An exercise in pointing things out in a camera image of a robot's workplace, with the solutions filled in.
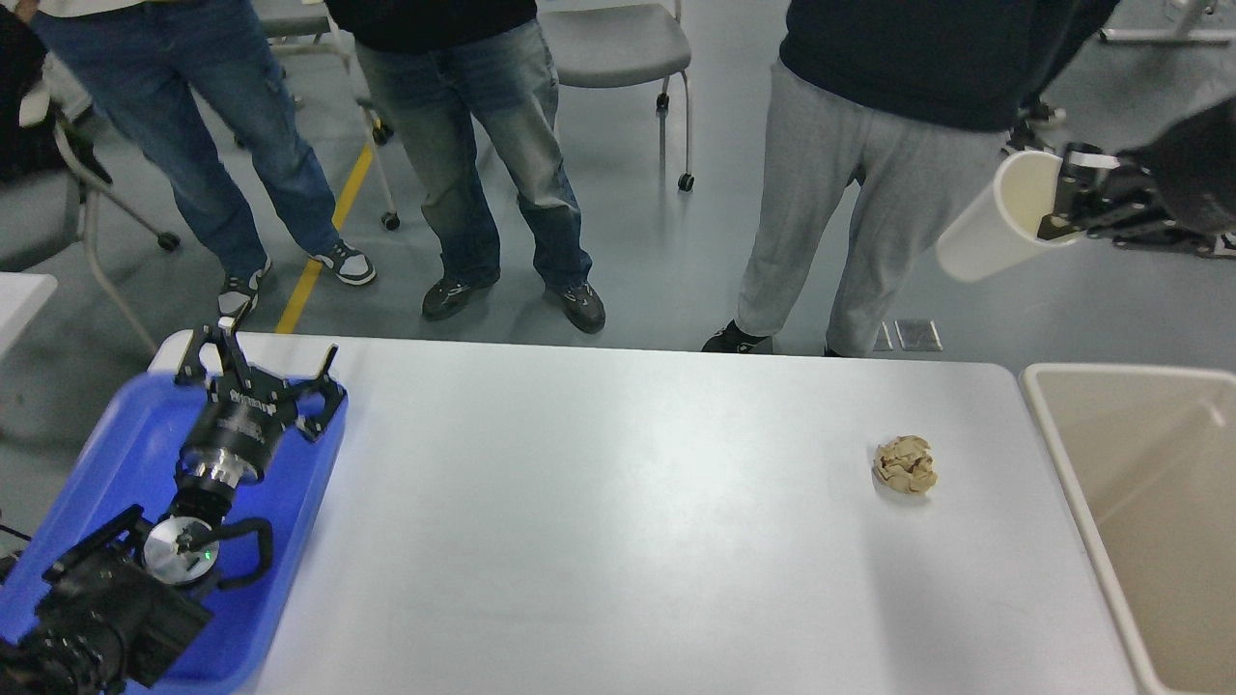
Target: white cup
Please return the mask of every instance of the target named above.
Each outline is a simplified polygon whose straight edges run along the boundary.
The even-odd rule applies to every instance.
[[[970,202],[936,242],[944,272],[975,282],[1060,246],[1077,241],[1069,234],[1038,239],[1038,224],[1056,207],[1060,158],[1047,152],[1016,152],[996,169],[995,179]]]

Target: person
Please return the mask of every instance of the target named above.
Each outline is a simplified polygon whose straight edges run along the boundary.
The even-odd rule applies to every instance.
[[[476,169],[475,116],[518,190],[531,229],[533,267],[566,318],[604,326],[580,245],[580,205],[554,134],[557,75],[535,0],[328,0],[357,42],[357,59],[383,120],[400,135],[425,187],[421,213],[441,244],[442,277],[421,315],[459,313],[498,281],[499,239]]]
[[[0,5],[0,183],[43,169],[63,168],[52,121],[21,122],[23,98],[43,74],[47,49],[7,7]]]
[[[759,229],[734,320],[703,351],[750,352],[781,330],[857,181],[824,354],[866,356],[915,258],[991,181],[1070,10],[1062,0],[791,0]]]
[[[248,0],[20,0],[16,10],[95,110],[167,174],[189,229],[224,267],[221,317],[240,320],[253,309],[271,258],[190,88],[246,143],[295,242],[347,284],[377,276],[331,223],[334,194],[297,131],[281,68]]]
[[[1085,42],[1095,35],[1107,20],[1120,0],[1078,0],[1077,10],[1069,20],[1068,30],[1064,33],[1063,43],[1056,52],[1047,74],[1038,85],[1026,95],[1021,103],[1021,114],[1009,141],[1005,152],[1012,153],[1020,150],[1052,150],[1052,147],[1038,136],[1038,130],[1058,127],[1064,122],[1067,113],[1059,106],[1053,106],[1043,100],[1043,93],[1048,85],[1056,82],[1064,68],[1073,62],[1078,51]]]

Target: yellow floor line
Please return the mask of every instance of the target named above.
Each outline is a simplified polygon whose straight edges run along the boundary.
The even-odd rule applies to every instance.
[[[352,204],[356,203],[356,193],[360,192],[361,184],[365,183],[365,174],[368,173],[372,162],[373,152],[370,151],[368,146],[362,147],[361,155],[352,166],[352,173],[347,174],[344,190],[340,192],[339,199],[335,202],[335,215],[330,219],[335,229],[344,229],[344,221],[347,220],[347,214],[352,211]],[[300,313],[304,312],[305,303],[309,302],[309,294],[313,292],[313,286],[318,282],[320,272],[321,263],[318,261],[305,262],[305,268],[300,272],[300,279],[297,281],[297,287],[292,291],[292,297],[288,298],[288,305],[283,308],[283,315],[279,317],[279,323],[276,324],[274,333],[292,333],[295,330],[297,322],[300,320]]]

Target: crumpled paper ball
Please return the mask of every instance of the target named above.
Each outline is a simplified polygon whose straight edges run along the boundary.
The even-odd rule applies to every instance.
[[[875,450],[875,475],[897,492],[922,495],[936,485],[931,444],[922,437],[899,437]]]

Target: black sweatshirt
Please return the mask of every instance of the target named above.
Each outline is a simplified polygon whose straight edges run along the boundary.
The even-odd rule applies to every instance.
[[[1007,130],[1059,47],[1075,0],[792,0],[781,62],[871,109]]]
[[[326,0],[326,6],[361,45],[412,54],[497,36],[536,16],[535,0]]]

